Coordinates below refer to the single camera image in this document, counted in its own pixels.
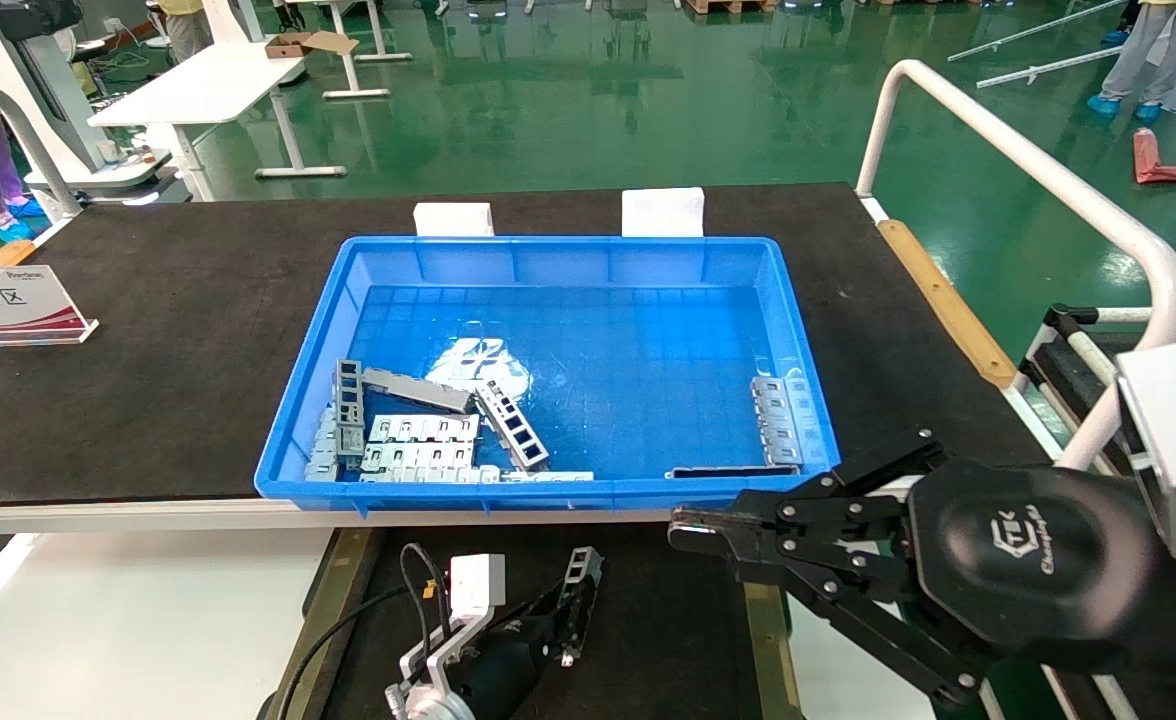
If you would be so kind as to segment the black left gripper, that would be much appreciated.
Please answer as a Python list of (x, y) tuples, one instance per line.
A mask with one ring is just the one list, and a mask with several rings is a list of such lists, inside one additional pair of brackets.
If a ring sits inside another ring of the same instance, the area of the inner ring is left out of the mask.
[(579, 641), (579, 585), (547, 591), (482, 632), (448, 669), (448, 684), (474, 719), (510, 719), (541, 680), (552, 644)]

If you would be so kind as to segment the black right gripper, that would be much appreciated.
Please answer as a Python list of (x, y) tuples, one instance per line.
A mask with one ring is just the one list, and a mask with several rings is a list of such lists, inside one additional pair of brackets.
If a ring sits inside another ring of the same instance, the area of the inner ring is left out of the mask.
[[(909, 429), (791, 488), (671, 509), (667, 536), (675, 549), (724, 559), (739, 582), (786, 591), (938, 705), (977, 700), (985, 666), (841, 579), (846, 548), (797, 536), (894, 536), (909, 519), (922, 592), (990, 651), (1074, 673), (1127, 665), (1161, 566), (1141, 493), (1085, 471), (950, 456), (926, 429)], [(890, 489), (906, 478), (908, 496)]]

